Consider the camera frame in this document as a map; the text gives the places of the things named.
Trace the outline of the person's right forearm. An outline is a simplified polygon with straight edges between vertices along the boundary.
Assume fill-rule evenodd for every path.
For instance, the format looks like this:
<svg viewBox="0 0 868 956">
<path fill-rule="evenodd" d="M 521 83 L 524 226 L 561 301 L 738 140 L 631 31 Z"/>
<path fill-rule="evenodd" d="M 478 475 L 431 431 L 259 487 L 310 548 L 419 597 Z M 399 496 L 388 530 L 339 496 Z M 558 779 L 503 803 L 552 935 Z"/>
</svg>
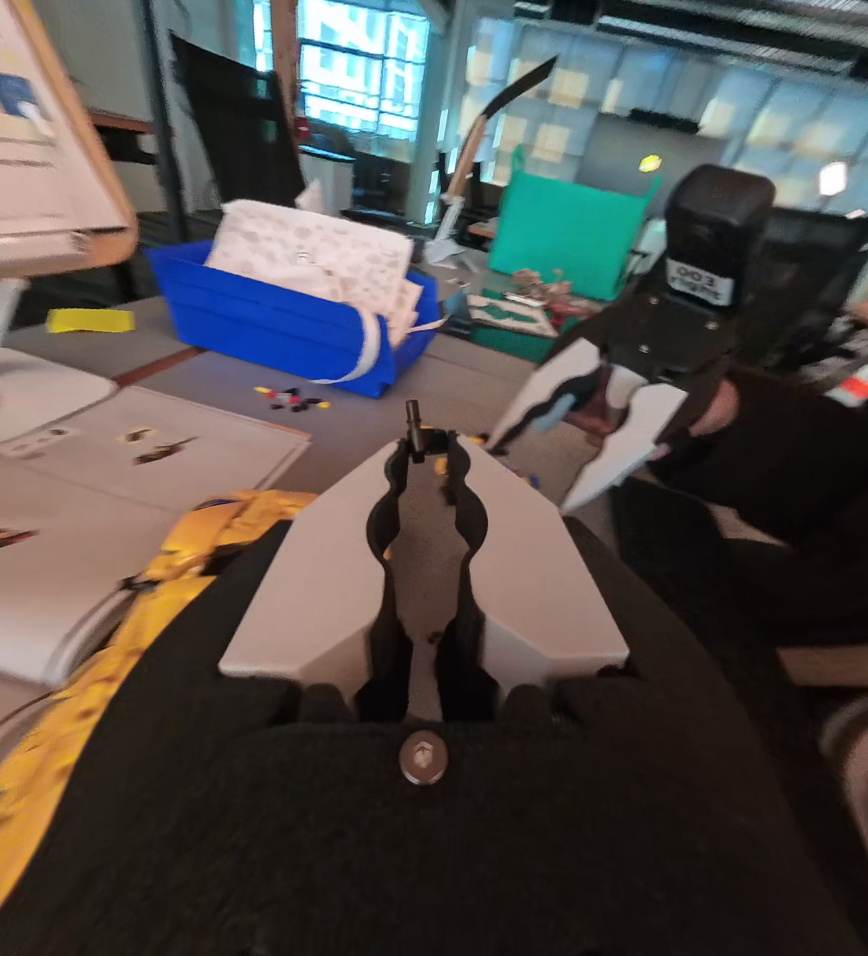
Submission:
<svg viewBox="0 0 868 956">
<path fill-rule="evenodd" d="M 868 411 L 751 370 L 725 385 L 732 416 L 672 447 L 655 476 L 787 544 L 868 552 Z"/>
</svg>

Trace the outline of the brown toy model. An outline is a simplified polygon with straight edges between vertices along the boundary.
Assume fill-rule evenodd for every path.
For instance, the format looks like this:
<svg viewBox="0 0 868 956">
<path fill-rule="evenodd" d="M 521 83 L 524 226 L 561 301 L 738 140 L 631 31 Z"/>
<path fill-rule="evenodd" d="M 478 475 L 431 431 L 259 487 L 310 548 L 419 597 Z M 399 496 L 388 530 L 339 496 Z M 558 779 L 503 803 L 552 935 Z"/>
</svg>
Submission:
<svg viewBox="0 0 868 956">
<path fill-rule="evenodd" d="M 546 282 L 537 270 L 516 270 L 511 277 L 513 294 L 535 303 L 557 320 L 585 319 L 602 310 L 591 300 L 573 293 L 571 281 L 563 278 L 561 270 L 554 273 L 554 281 Z"/>
</svg>

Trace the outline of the large grid window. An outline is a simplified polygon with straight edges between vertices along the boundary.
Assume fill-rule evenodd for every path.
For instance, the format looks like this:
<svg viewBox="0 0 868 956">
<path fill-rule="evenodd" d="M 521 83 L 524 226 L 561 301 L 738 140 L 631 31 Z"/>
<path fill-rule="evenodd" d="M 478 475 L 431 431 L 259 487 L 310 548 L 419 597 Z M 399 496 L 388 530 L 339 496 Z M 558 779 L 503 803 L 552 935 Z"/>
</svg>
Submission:
<svg viewBox="0 0 868 956">
<path fill-rule="evenodd" d="M 414 2 L 302 1 L 301 100 L 309 120 L 414 143 L 431 34 Z"/>
</svg>

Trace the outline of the black mesh office chair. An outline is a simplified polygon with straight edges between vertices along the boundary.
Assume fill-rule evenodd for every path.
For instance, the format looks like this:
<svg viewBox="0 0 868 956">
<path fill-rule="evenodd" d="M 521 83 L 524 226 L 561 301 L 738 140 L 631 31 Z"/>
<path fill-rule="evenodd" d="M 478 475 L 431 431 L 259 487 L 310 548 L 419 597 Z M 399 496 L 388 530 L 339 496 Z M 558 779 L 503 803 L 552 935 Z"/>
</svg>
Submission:
<svg viewBox="0 0 868 956">
<path fill-rule="evenodd" d="M 834 317 L 867 263 L 868 212 L 773 209 L 747 356 L 770 364 L 809 319 Z"/>
</svg>

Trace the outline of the white printed paper bag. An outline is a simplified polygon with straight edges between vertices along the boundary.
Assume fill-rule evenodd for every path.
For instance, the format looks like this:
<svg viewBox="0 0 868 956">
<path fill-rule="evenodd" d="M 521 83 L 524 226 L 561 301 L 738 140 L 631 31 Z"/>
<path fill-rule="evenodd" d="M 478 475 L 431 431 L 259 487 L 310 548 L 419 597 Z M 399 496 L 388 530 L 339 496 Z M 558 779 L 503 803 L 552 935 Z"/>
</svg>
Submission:
<svg viewBox="0 0 868 956">
<path fill-rule="evenodd" d="M 415 244 L 401 233 L 303 209 L 235 200 L 206 265 L 382 317 L 397 346 L 416 323 Z"/>
</svg>

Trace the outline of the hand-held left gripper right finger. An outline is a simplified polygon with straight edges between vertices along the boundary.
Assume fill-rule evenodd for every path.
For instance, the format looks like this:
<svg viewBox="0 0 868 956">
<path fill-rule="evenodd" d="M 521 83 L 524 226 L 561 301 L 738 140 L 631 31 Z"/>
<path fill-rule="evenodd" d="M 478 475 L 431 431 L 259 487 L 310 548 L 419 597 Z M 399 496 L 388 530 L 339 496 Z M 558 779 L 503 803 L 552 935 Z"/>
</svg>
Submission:
<svg viewBox="0 0 868 956">
<path fill-rule="evenodd" d="M 456 526 L 485 622 L 477 664 L 500 692 L 623 667 L 629 647 L 559 508 L 464 435 Z"/>
</svg>

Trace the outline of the black toy connector piece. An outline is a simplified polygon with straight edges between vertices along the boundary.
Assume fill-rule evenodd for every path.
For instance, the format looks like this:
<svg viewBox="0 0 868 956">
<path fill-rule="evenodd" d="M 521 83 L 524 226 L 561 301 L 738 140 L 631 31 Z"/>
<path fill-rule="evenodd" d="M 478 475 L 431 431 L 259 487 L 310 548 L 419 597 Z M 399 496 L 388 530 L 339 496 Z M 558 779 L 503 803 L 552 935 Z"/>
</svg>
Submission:
<svg viewBox="0 0 868 956">
<path fill-rule="evenodd" d="M 443 429 L 422 423 L 418 400 L 407 400 L 405 411 L 406 443 L 411 462 L 419 465 L 430 457 L 447 454 L 448 433 Z"/>
</svg>

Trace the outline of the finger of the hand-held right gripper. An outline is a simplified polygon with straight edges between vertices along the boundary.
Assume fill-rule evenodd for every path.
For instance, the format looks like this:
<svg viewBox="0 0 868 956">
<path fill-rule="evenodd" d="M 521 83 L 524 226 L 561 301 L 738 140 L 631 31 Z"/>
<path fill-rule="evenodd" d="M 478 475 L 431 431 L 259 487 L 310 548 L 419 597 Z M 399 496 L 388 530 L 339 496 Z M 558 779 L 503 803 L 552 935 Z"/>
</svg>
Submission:
<svg viewBox="0 0 868 956">
<path fill-rule="evenodd" d="M 503 453 L 525 431 L 547 431 L 595 395 L 602 355 L 587 339 L 576 339 L 538 365 L 499 417 L 485 442 L 491 453 Z"/>
<path fill-rule="evenodd" d="M 604 440 L 595 459 L 578 473 L 560 504 L 561 513 L 584 508 L 637 471 L 651 457 L 660 434 L 687 397 L 687 392 L 666 383 L 636 390 L 624 423 Z"/>
</svg>

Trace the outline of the person's right hand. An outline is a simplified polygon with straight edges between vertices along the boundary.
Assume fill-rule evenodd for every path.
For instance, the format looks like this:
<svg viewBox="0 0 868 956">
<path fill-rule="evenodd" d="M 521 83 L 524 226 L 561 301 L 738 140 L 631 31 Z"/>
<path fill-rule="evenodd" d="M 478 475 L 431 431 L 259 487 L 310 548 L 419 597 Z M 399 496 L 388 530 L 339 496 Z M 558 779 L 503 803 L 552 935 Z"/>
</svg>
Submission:
<svg viewBox="0 0 868 956">
<path fill-rule="evenodd" d="M 725 377 L 703 414 L 689 426 L 692 439 L 708 438 L 725 431 L 738 417 L 740 394 L 732 380 Z"/>
</svg>

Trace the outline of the teal storage box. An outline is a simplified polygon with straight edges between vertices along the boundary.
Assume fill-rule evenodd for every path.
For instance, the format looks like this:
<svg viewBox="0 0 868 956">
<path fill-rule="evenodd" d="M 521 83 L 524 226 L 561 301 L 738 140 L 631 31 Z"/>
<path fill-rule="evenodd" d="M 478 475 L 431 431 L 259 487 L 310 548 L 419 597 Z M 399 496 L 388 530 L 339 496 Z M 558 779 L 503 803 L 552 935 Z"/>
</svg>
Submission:
<svg viewBox="0 0 868 956">
<path fill-rule="evenodd" d="M 546 283 L 567 281 L 572 293 L 612 302 L 622 293 L 630 252 L 659 185 L 655 180 L 633 197 L 536 176 L 525 171 L 518 146 L 489 269 L 509 276 L 529 269 Z"/>
</svg>

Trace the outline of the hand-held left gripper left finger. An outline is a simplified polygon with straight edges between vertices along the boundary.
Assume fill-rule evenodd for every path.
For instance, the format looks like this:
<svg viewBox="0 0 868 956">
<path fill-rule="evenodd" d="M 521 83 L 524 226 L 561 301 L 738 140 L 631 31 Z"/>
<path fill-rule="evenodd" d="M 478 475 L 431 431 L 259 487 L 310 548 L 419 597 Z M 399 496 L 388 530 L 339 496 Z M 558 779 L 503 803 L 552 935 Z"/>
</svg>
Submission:
<svg viewBox="0 0 868 956">
<path fill-rule="evenodd" d="M 405 441 L 392 441 L 290 521 L 219 661 L 229 678 L 366 686 L 396 672 L 384 559 L 396 536 Z"/>
</svg>

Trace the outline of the yellow sticky note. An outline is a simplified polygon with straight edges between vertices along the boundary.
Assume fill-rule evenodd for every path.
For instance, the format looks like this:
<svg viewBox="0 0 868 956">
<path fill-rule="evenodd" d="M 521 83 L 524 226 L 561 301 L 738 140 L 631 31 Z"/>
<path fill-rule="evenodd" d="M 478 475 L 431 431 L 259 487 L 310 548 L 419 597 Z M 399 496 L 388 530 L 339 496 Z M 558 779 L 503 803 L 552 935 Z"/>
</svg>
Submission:
<svg viewBox="0 0 868 956">
<path fill-rule="evenodd" d="M 59 308 L 50 310 L 45 319 L 50 334 L 124 334 L 135 329 L 134 313 L 124 309 Z"/>
</svg>

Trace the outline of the open instruction booklet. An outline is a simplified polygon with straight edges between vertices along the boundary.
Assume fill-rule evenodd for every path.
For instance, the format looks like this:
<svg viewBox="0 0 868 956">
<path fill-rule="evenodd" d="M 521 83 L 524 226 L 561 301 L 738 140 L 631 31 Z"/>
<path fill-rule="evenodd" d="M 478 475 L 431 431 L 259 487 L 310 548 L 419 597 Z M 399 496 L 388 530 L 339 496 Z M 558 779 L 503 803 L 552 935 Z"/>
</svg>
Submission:
<svg viewBox="0 0 868 956">
<path fill-rule="evenodd" d="M 273 487 L 309 444 L 142 387 L 0 444 L 0 759 L 117 628 L 177 521 Z"/>
</svg>

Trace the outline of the scattered colourful toy pieces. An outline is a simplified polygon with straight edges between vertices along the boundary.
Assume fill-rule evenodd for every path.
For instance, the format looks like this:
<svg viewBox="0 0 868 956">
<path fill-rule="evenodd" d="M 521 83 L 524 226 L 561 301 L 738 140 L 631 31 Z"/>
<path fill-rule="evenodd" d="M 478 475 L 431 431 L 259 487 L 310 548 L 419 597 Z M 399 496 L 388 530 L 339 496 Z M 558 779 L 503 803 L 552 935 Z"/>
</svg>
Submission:
<svg viewBox="0 0 868 956">
<path fill-rule="evenodd" d="M 273 388 L 255 386 L 253 392 L 267 403 L 271 411 L 301 413 L 309 409 L 327 410 L 332 407 L 332 403 L 329 400 L 308 395 L 296 387 L 276 390 Z"/>
<path fill-rule="evenodd" d="M 469 438 L 472 443 L 479 446 L 483 446 L 488 440 L 488 435 L 486 433 L 483 433 L 476 436 L 469 436 Z M 504 467 L 509 472 L 515 474 L 520 480 L 522 480 L 526 484 L 529 484 L 535 490 L 540 489 L 541 483 L 540 483 L 539 477 L 536 474 L 523 472 L 522 470 L 519 470 L 510 464 L 505 464 Z M 438 458 L 437 460 L 435 460 L 434 472 L 436 476 L 438 476 L 440 479 L 443 480 L 442 490 L 447 489 L 447 480 L 450 475 L 450 468 L 449 468 L 449 461 L 446 456 L 442 456 Z"/>
</svg>

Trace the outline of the black monitor panel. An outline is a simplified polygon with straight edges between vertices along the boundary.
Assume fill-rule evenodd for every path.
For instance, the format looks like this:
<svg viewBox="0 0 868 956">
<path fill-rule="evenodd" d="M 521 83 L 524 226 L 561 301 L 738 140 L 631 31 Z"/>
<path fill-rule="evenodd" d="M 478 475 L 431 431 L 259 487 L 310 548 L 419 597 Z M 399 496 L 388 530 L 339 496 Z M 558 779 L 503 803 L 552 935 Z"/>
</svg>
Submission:
<svg viewBox="0 0 868 956">
<path fill-rule="evenodd" d="M 293 209 L 306 183 L 281 81 L 170 35 L 176 76 L 222 203 L 251 200 Z"/>
</svg>

